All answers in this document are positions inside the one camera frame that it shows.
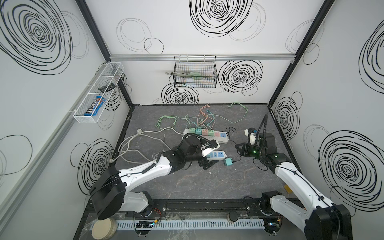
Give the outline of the pink charger plug with cable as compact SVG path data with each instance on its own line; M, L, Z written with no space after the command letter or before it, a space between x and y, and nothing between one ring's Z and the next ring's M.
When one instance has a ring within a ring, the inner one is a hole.
M213 118L210 116L209 104L206 104L204 107L200 108L200 112L197 117L197 128L201 129L202 135L207 136L209 133L210 123L213 121Z

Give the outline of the small blue white power strip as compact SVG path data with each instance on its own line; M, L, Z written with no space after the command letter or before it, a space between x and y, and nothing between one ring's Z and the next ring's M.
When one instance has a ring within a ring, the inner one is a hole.
M208 161L221 161L227 158L227 155L224 151L213 151L209 153L206 158Z

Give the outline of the large multicolour power strip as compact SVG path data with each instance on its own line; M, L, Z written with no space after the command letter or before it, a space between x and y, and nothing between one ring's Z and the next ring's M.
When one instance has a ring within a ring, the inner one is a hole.
M220 144L226 144L229 141L229 137L226 132L199 128L184 129L184 135L187 133L193 133L202 136L208 140L216 140Z

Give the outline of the green charger plug with cable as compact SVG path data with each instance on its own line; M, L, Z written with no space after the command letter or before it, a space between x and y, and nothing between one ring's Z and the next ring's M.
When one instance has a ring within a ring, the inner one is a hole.
M158 121L157 121L157 123L156 123L156 128L159 128L159 129L164 129L164 128L162 128L161 127L161 124L162 124L162 121L163 120L169 120L169 119L172 119L172 120L174 120L174 122L173 122L173 125L172 125L172 127L170 127L170 128L174 128L174 126L176 125L176 123L177 123L177 121L178 120L181 120L181 119L183 119L183 118L181 118L181 117L178 117L178 116L161 116L159 119L158 119ZM188 129L189 130L189 132L190 133L196 133L196 128L189 128Z

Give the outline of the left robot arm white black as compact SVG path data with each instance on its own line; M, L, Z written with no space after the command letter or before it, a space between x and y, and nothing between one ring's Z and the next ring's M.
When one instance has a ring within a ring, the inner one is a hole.
M135 193L133 190L183 169L186 163L197 162L204 170L208 169L213 162L207 156L219 147L216 140L186 134L177 146L159 152L155 160L130 169L109 167L90 190L90 200L98 220L106 220L119 212L132 212L144 218L150 216L154 208L150 194L147 191Z

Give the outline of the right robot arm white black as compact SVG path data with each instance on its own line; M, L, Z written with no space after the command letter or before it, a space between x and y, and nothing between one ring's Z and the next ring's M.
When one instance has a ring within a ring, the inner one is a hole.
M264 215L274 213L288 219L308 240L351 240L351 213L344 205L336 205L318 191L284 153L278 153L275 137L250 128L248 141L236 145L243 157L259 160L279 177L297 196L302 206L288 200L278 191L263 193L260 209Z

